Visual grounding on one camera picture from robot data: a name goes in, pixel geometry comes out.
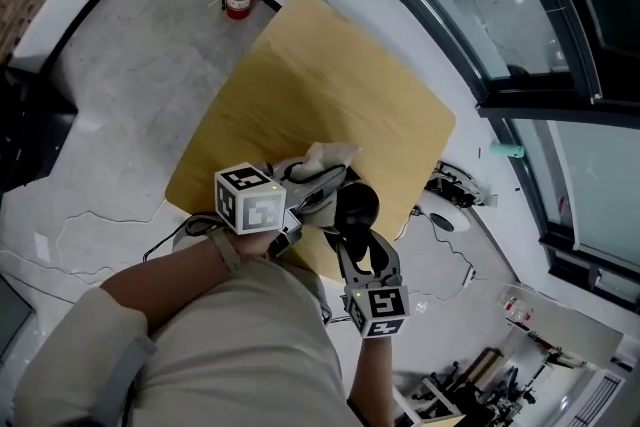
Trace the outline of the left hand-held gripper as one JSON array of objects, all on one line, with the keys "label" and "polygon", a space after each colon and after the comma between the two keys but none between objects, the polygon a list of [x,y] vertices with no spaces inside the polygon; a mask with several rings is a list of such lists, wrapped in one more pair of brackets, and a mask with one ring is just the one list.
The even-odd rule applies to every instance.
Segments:
[{"label": "left hand-held gripper", "polygon": [[[330,167],[301,180],[302,200],[326,198],[345,181],[346,167]],[[287,206],[287,191],[268,164],[241,163],[215,173],[216,212],[237,235],[277,230],[269,253],[279,257],[302,237],[302,225]]]}]

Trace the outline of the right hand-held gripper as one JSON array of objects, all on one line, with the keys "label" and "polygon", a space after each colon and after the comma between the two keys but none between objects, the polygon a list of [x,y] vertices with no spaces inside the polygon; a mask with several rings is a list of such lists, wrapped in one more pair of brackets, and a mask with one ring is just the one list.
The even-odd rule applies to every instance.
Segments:
[{"label": "right hand-held gripper", "polygon": [[[359,263],[369,247],[373,273]],[[385,338],[401,331],[410,316],[408,288],[400,274],[400,260],[391,244],[376,231],[365,236],[338,235],[335,251],[345,280],[344,309],[362,338]]]}]

